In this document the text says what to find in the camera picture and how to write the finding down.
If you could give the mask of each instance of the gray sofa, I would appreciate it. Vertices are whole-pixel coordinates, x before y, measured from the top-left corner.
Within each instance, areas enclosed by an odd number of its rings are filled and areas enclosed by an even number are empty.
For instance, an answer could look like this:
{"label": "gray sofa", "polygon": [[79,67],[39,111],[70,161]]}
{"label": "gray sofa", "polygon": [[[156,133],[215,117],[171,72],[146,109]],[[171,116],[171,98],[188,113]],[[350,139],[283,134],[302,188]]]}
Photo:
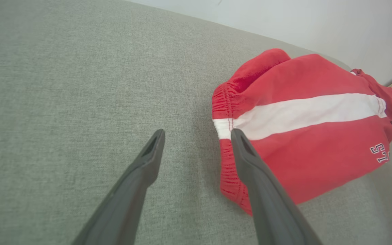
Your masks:
{"label": "gray sofa", "polygon": [[[256,244],[211,96],[269,48],[312,53],[122,0],[0,0],[0,244],[69,244],[160,128],[136,244]],[[392,161],[300,209],[325,244],[392,244]]]}

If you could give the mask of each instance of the upholstery fabric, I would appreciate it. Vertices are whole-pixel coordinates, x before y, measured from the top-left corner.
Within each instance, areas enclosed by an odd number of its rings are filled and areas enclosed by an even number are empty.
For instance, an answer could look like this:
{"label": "upholstery fabric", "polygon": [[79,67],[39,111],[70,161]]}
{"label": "upholstery fabric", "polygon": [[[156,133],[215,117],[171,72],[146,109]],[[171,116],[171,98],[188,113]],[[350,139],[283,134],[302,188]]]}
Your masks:
{"label": "upholstery fabric", "polygon": [[[71,243],[160,128],[136,244],[256,244],[219,190],[211,96],[269,48],[311,53],[122,0],[0,0],[0,244]],[[392,164],[300,208],[328,244],[389,244]]]}

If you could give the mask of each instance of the clothing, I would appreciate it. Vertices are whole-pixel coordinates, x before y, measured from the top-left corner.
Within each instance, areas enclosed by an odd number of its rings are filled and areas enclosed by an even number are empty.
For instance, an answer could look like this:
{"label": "clothing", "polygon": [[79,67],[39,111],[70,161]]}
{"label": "clothing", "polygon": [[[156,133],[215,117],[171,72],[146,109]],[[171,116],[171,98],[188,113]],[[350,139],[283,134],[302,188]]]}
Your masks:
{"label": "clothing", "polygon": [[392,88],[317,54],[271,49],[246,62],[213,94],[222,193],[251,214],[235,170],[230,131],[243,130],[295,203],[389,161]]}

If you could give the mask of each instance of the white stripe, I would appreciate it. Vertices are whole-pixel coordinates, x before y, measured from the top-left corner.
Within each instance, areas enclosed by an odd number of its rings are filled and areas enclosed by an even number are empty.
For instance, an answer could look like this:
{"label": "white stripe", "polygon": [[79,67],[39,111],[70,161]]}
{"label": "white stripe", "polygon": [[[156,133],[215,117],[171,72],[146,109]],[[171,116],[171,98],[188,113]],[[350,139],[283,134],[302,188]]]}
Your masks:
{"label": "white stripe", "polygon": [[275,133],[337,121],[355,121],[370,116],[386,117],[383,99],[365,94],[340,94],[293,99],[260,105],[237,119],[214,119],[219,139],[231,139],[231,130],[243,130],[251,141]]}

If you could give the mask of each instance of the red fabric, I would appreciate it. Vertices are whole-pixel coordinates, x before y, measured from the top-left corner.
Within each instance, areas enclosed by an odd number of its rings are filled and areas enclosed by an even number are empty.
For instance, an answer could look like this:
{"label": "red fabric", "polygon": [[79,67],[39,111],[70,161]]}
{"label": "red fabric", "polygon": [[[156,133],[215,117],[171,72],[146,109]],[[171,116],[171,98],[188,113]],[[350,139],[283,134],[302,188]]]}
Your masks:
{"label": "red fabric", "polygon": [[[238,118],[257,105],[316,96],[361,93],[384,99],[385,118],[326,122],[251,141],[293,201],[310,200],[388,161],[378,163],[370,147],[382,143],[389,151],[392,89],[361,70],[353,72],[357,76],[317,54],[291,59],[280,49],[265,51],[214,91],[213,119]],[[221,139],[220,148],[220,189],[252,214],[247,188],[236,173],[231,141]]]}

